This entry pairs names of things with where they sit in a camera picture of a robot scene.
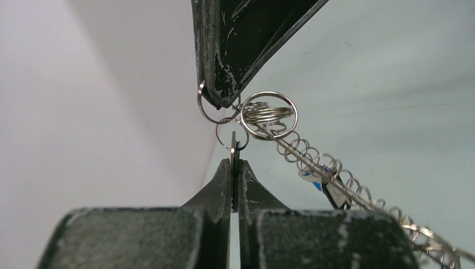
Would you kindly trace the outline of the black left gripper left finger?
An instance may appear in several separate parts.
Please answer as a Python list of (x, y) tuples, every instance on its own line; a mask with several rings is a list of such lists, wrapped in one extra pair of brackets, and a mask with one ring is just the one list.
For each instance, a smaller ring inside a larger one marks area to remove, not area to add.
[(38, 268), (228, 268), (231, 164), (179, 207), (83, 207), (52, 233)]

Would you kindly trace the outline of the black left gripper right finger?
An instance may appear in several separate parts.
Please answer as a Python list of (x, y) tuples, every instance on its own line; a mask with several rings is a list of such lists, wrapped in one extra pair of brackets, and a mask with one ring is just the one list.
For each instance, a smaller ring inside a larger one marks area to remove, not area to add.
[(377, 211), (291, 210), (239, 162), (242, 268), (418, 268), (397, 222)]

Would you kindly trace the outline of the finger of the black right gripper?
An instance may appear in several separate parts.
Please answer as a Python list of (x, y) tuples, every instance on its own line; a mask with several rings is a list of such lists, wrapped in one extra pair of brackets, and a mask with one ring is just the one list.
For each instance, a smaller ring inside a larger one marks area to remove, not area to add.
[(194, 0), (197, 82), (228, 108), (263, 65), (327, 0)]

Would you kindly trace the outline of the large metal key ring disc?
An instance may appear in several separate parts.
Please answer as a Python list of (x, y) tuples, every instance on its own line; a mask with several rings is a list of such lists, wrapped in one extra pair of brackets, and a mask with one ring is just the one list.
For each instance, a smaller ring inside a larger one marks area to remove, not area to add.
[(400, 207), (387, 207), (384, 199), (372, 197), (368, 187), (344, 169), (340, 160), (319, 152), (295, 131), (299, 114), (294, 102), (283, 94), (262, 91), (240, 101), (231, 117), (216, 120), (217, 126), (234, 121), (246, 133), (263, 141), (274, 141), (287, 162), (296, 164), (309, 182), (335, 191), (343, 199), (344, 209), (357, 206), (360, 211), (378, 211), (391, 216), (409, 234), (417, 257), (426, 256), (442, 268), (460, 268), (461, 260), (474, 262), (474, 254), (456, 248), (425, 226), (416, 224)]

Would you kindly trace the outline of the key with black tag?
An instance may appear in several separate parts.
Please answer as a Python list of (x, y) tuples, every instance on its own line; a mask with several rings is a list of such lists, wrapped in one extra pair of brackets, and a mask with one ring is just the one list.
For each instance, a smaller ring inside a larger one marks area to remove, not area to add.
[(243, 146), (240, 145), (240, 142), (236, 139), (236, 132), (233, 131), (231, 135), (231, 146), (227, 146), (222, 142), (219, 135), (219, 127), (222, 124), (216, 124), (215, 134), (218, 142), (221, 146), (230, 151), (230, 164), (231, 164), (231, 209), (233, 213), (238, 213), (239, 211), (239, 190), (238, 190), (238, 173), (239, 173), (239, 156), (240, 151), (245, 149), (249, 143), (250, 135), (246, 133), (246, 141)]

